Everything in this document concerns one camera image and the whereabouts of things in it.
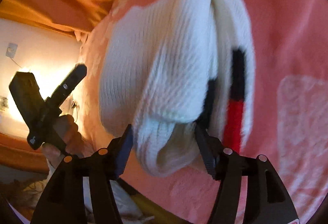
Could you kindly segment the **person's left hand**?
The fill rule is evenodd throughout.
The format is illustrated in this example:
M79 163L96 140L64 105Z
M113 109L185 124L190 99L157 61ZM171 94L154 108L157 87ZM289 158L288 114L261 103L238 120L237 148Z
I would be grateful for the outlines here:
M56 133L63 139L66 144L66 152L68 154L83 157L84 141L82 135L78 132L78 125L74 122L74 118L69 115L60 116L53 125ZM52 167L57 168L61 163L64 155L54 145L44 143L42 152Z

